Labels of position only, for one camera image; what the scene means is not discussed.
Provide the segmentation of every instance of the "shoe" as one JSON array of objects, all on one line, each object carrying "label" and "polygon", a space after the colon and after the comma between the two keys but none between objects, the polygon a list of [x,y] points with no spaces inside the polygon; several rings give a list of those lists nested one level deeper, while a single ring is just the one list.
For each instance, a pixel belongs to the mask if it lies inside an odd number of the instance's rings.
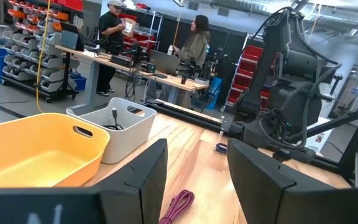
[{"label": "shoe", "polygon": [[110,96],[110,94],[108,92],[105,92],[105,91],[97,91],[96,93],[101,95],[101,96],[105,96],[105,97]]}]

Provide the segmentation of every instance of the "wooden table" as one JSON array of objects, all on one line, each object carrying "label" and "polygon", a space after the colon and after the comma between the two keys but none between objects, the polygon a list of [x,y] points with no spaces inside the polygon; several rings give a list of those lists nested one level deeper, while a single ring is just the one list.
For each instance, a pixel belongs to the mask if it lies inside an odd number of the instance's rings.
[{"label": "wooden table", "polygon": [[[118,65],[116,63],[111,63],[109,61],[109,58],[106,58],[106,57],[102,57],[102,56],[95,57],[95,53],[93,53],[93,52],[89,52],[87,50],[85,50],[85,51],[72,50],[72,49],[68,49],[66,47],[62,47],[60,45],[56,45],[55,47],[57,49],[71,53],[77,57],[84,57],[84,58],[92,60],[91,70],[89,72],[89,79],[87,81],[87,85],[86,85],[86,89],[85,89],[85,104],[76,105],[74,107],[71,107],[70,109],[72,109],[73,111],[75,111],[75,110],[91,110],[92,108],[97,106],[97,105],[93,105],[93,104],[94,104],[94,102],[96,102],[95,96],[96,96],[96,87],[98,84],[98,77],[99,77],[99,64],[103,64],[103,65],[107,65],[112,68],[116,68],[122,72],[129,72],[129,68],[122,66],[122,65]],[[156,82],[164,83],[164,84],[174,86],[176,88],[179,88],[179,89],[182,89],[185,91],[190,91],[190,92],[195,92],[196,90],[201,90],[201,89],[207,88],[209,86],[209,85],[203,85],[203,84],[196,83],[193,80],[187,80],[185,84],[181,84],[180,83],[181,78],[174,77],[171,75],[166,75],[167,78],[158,78],[158,77],[153,76],[152,73],[147,73],[147,72],[142,72],[142,71],[139,71],[138,75],[142,75],[144,78],[147,78],[149,80],[155,80]],[[170,97],[170,98],[172,100],[171,103],[174,103],[175,96],[176,96],[176,89],[172,88],[172,91],[173,91],[172,97]]]},{"label": "wooden table", "polygon": [[[98,173],[85,185],[94,185],[113,174],[156,140],[166,138],[168,174],[160,216],[164,216],[172,198],[187,189],[194,192],[195,201],[174,223],[246,223],[231,182],[227,157],[214,150],[218,135],[164,114],[157,114],[145,144],[118,164],[101,164]],[[227,138],[223,137],[220,142],[227,143]],[[272,155],[270,151],[261,151]],[[334,187],[350,187],[341,176],[328,171],[297,161],[287,161],[285,164]]]}]

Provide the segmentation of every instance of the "woman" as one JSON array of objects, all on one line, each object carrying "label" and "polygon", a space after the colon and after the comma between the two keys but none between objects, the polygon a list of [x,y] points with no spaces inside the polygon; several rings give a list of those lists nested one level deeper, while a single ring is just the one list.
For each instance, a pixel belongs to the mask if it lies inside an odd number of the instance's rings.
[{"label": "woman", "polygon": [[[196,19],[191,23],[190,27],[192,34],[185,42],[183,47],[179,49],[178,47],[173,46],[175,55],[178,56],[177,70],[184,70],[184,68],[180,65],[180,62],[189,62],[191,58],[194,59],[197,66],[203,66],[206,57],[206,49],[210,38],[208,27],[209,20],[206,16],[196,16]],[[163,101],[168,101],[168,97],[172,88],[174,87],[163,85],[160,99]],[[175,104],[184,108],[190,108],[189,93],[181,89],[177,89],[176,91],[178,92],[178,97]],[[156,97],[156,82],[150,81],[149,89],[147,90],[147,98],[156,99]]]}]

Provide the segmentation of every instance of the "blue cable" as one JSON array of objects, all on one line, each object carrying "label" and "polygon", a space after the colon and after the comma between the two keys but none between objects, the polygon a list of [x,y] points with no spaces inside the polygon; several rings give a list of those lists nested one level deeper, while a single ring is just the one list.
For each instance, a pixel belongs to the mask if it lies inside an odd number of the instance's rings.
[{"label": "blue cable", "polygon": [[215,146],[215,151],[227,154],[227,145],[223,143],[217,143]]}]

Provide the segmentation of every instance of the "black shirt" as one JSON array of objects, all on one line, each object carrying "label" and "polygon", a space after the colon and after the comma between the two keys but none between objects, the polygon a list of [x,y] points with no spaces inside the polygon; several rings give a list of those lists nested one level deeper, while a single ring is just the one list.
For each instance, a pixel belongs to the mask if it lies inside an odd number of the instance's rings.
[{"label": "black shirt", "polygon": [[[116,15],[114,15],[111,12],[106,12],[99,19],[99,38],[101,38],[103,36],[102,31],[105,31],[108,28],[116,27],[121,23],[122,23],[121,19],[118,18]],[[113,50],[114,52],[111,52],[112,54],[118,54],[119,51],[121,51],[124,48],[124,38],[122,36],[121,31],[117,31],[113,34],[110,34],[109,40],[118,42],[121,45],[121,48],[117,48],[117,49]]]}]

